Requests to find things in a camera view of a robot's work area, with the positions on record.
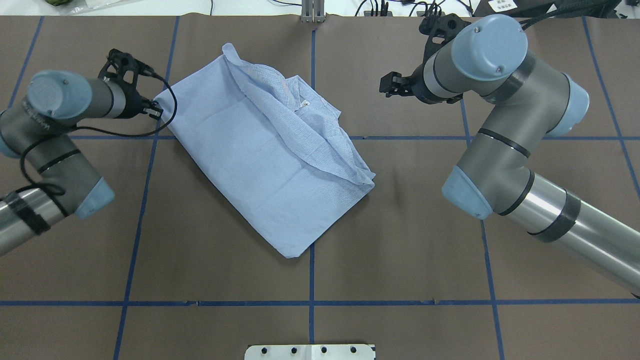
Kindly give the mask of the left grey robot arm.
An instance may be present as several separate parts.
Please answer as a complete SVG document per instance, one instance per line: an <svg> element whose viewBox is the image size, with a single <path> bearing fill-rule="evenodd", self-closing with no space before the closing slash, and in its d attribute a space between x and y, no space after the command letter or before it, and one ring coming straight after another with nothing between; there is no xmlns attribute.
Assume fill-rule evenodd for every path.
<svg viewBox="0 0 640 360"><path fill-rule="evenodd" d="M1 113L1 152L19 161L27 185L1 198L1 254L50 230L69 215L91 217L115 193L69 137L86 118L129 119L163 109L134 84L73 71L39 71L26 96Z"/></svg>

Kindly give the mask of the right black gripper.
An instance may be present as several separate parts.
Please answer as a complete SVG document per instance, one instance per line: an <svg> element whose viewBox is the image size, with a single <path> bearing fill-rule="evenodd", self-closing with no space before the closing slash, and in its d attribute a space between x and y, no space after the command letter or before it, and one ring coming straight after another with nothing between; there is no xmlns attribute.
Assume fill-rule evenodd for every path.
<svg viewBox="0 0 640 360"><path fill-rule="evenodd" d="M416 72L410 76L402 76L397 71L391 71L381 77L379 93L384 94L386 98L391 96L414 96L422 103L428 105L434 103L433 94L426 86L422 72Z"/></svg>

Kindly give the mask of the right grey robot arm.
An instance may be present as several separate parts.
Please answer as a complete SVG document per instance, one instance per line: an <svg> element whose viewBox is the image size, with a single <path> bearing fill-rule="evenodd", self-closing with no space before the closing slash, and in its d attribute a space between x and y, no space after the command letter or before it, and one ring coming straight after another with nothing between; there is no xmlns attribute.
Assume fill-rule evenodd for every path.
<svg viewBox="0 0 640 360"><path fill-rule="evenodd" d="M529 48L517 19L491 14L467 22L431 14L421 64L380 80L386 97L425 104L474 92L493 109L441 188L453 205L484 220L510 219L542 243L556 244L639 296L639 232L526 166L544 137L570 132L585 117L587 91Z"/></svg>

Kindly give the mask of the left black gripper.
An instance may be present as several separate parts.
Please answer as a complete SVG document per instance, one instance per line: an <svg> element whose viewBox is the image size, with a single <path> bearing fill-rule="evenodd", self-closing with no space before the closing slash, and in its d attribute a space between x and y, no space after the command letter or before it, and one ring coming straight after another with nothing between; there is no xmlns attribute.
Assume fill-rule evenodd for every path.
<svg viewBox="0 0 640 360"><path fill-rule="evenodd" d="M131 119L139 114L146 114L156 121L162 118L163 109L158 101L143 99L134 84L121 82L119 88L125 96L125 105L119 114L120 119Z"/></svg>

